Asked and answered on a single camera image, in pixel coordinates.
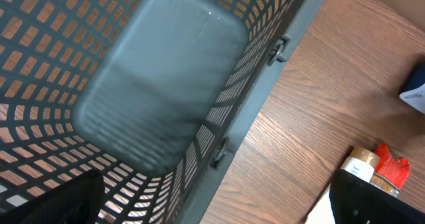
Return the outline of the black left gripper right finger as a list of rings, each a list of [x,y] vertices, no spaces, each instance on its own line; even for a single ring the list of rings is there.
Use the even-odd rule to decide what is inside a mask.
[[[424,212],[340,169],[329,198],[336,224],[424,224]]]

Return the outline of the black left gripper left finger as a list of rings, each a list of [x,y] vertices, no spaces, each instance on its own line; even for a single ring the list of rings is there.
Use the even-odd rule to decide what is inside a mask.
[[[104,198],[100,171],[91,169],[46,193],[1,214],[8,224],[92,224]]]

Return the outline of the white tube with gold cap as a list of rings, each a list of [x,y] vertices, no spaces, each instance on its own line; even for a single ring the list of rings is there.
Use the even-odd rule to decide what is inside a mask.
[[[373,152],[355,147],[350,155],[341,165],[341,169],[359,177],[363,181],[369,182],[375,171],[380,158]],[[305,224],[335,224],[329,197],[331,185],[328,185],[322,196],[307,215]]]

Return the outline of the orange noodle package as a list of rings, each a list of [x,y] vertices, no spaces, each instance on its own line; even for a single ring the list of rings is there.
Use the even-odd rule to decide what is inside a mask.
[[[385,143],[379,145],[375,154],[380,160],[369,183],[393,197],[398,197],[410,175],[410,162],[404,157],[395,158]]]

